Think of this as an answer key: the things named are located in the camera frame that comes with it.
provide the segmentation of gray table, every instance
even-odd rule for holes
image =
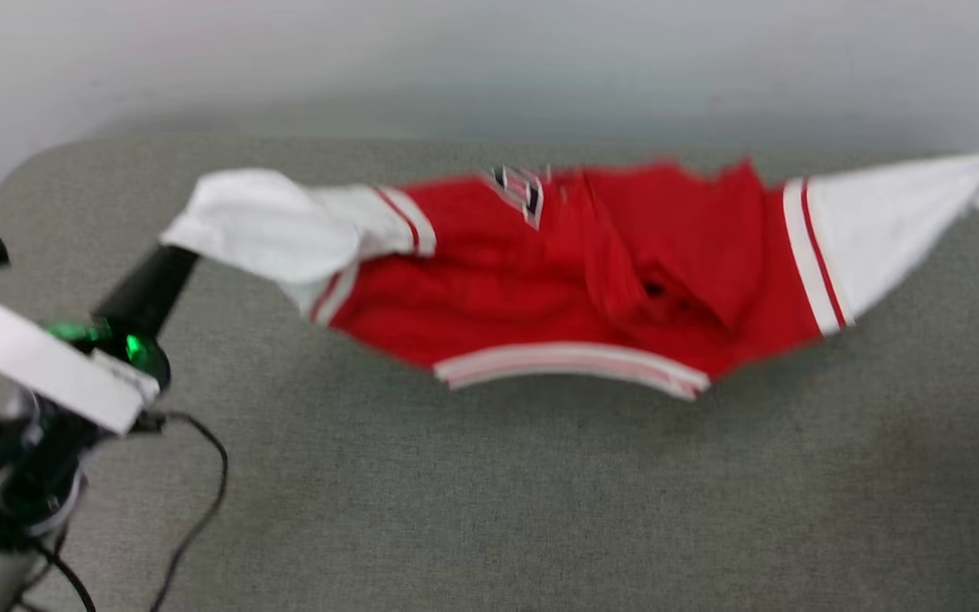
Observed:
[[[695,167],[741,151],[667,151]],[[645,150],[162,136],[72,144],[0,189],[0,299],[85,313],[199,174],[409,181]],[[903,156],[757,151],[770,179]],[[164,338],[167,407],[233,457],[169,609],[979,609],[979,218],[862,325],[699,402],[570,377],[451,393],[203,264]],[[209,502],[190,430],[108,445],[66,557],[143,609]],[[55,578],[37,601],[78,609]]]

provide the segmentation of wall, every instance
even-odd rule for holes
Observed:
[[[146,129],[979,147],[979,3],[0,0],[0,179]]]

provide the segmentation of wire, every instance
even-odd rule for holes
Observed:
[[[59,537],[55,538],[55,547],[51,549],[52,553],[61,555],[63,553],[63,547],[66,546],[66,534],[70,530],[67,529],[66,525],[63,525],[63,530],[59,532]],[[50,563],[44,563],[43,567],[33,576],[30,580],[25,581],[25,584],[20,586],[20,590],[17,592],[17,598],[20,600],[20,596],[25,595],[25,593],[30,592],[35,589],[37,585],[48,577],[51,573],[51,569],[54,567]]]
[[[202,518],[199,518],[198,523],[195,523],[195,526],[191,527],[191,531],[187,532],[187,535],[179,543],[179,546],[176,547],[175,553],[172,554],[172,560],[168,561],[168,569],[166,570],[166,574],[164,574],[161,590],[155,599],[153,599],[153,604],[150,606],[150,612],[159,612],[164,605],[164,600],[168,597],[168,590],[172,588],[172,581],[176,576],[176,570],[179,569],[180,561],[184,560],[184,554],[187,553],[188,547],[206,529],[211,520],[214,519],[214,516],[218,515],[218,511],[221,510],[221,504],[225,501],[225,491],[229,488],[229,453],[226,452],[225,446],[222,445],[221,440],[218,440],[217,435],[214,435],[207,426],[202,425],[197,418],[194,418],[190,414],[180,413],[180,411],[167,411],[167,413],[151,413],[151,415],[164,417],[168,421],[188,423],[188,425],[197,429],[198,433],[203,438],[206,438],[207,442],[210,442],[221,456],[221,484],[218,485],[218,494],[214,496],[213,503],[207,508]]]
[[[81,599],[82,605],[85,605],[85,611],[97,612],[97,604],[93,603],[93,597],[89,595],[89,591],[82,584],[82,578],[79,578],[78,574],[74,573],[70,565],[67,565],[66,561],[63,561],[58,553],[48,550],[48,547],[44,546],[43,542],[39,540],[32,540],[32,547],[35,547],[36,551],[43,555],[44,560],[54,565],[55,569],[63,574],[66,581],[70,582],[71,587],[74,587],[74,592],[78,593],[78,599]]]

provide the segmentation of jersey logo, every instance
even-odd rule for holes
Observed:
[[[543,216],[543,181],[549,173],[540,177],[529,170],[517,170],[515,167],[494,167],[489,173],[489,184],[497,190],[505,204],[519,210],[523,220],[534,229],[539,229],[539,220]]]

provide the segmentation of clothing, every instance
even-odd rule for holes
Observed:
[[[774,189],[747,163],[341,189],[240,170],[203,178],[162,239],[279,282],[309,320],[452,387],[572,372],[691,399],[853,324],[978,194],[979,156]]]

